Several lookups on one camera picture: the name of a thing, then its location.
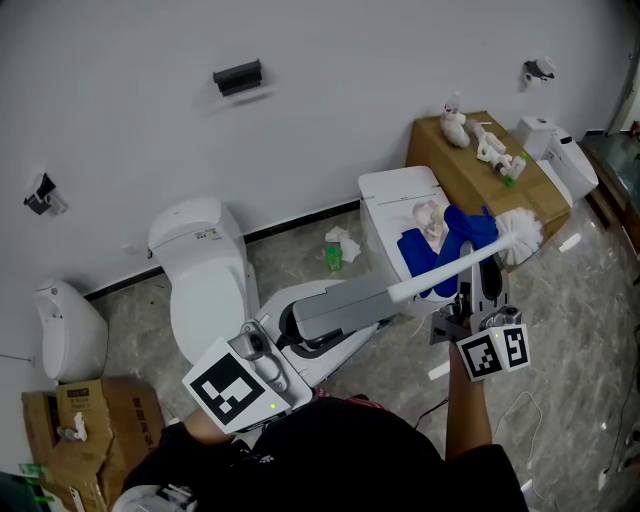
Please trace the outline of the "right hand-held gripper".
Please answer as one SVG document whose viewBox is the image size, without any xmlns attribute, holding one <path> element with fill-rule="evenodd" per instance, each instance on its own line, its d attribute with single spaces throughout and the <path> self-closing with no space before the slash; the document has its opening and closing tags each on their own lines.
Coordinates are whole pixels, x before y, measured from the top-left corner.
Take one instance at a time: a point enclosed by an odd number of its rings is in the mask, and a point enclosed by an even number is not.
<svg viewBox="0 0 640 512">
<path fill-rule="evenodd" d="M 529 365 L 529 342 L 521 311 L 508 305 L 507 269 L 498 255 L 479 263 L 477 310 L 473 312 L 473 266 L 458 275 L 458 298 L 434 312 L 430 343 L 450 342 L 472 382 Z"/>
</svg>

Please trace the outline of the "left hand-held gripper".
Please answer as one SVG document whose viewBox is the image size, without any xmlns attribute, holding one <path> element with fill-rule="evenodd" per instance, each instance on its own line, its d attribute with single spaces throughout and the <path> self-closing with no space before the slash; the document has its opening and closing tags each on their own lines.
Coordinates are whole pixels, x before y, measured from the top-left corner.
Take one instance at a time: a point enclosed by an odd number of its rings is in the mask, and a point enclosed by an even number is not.
<svg viewBox="0 0 640 512">
<path fill-rule="evenodd" d="M 376 333 L 379 324 L 344 334 L 335 330 L 305 340 L 292 304 L 322 294 L 340 280 L 315 280 L 276 292 L 257 314 L 277 345 L 289 345 L 289 361 L 256 321 L 238 336 L 216 340 L 183 378 L 201 409 L 225 434 L 273 423 L 314 399 L 312 388 L 339 369 Z"/>
</svg>

